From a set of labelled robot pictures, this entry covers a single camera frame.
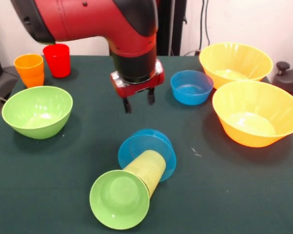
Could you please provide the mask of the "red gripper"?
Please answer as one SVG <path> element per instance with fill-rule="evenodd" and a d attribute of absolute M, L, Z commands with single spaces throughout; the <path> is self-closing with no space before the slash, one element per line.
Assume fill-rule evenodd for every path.
<path fill-rule="evenodd" d="M 117 71 L 110 74 L 110 80 L 118 96 L 123 99 L 125 112 L 131 114 L 132 108 L 127 97 L 130 97 L 140 91 L 148 89 L 147 100 L 149 105 L 155 103 L 155 87 L 161 85 L 165 80 L 165 72 L 159 59 L 156 60 L 154 73 L 151 78 L 145 82 L 132 84 L 124 81 Z"/>

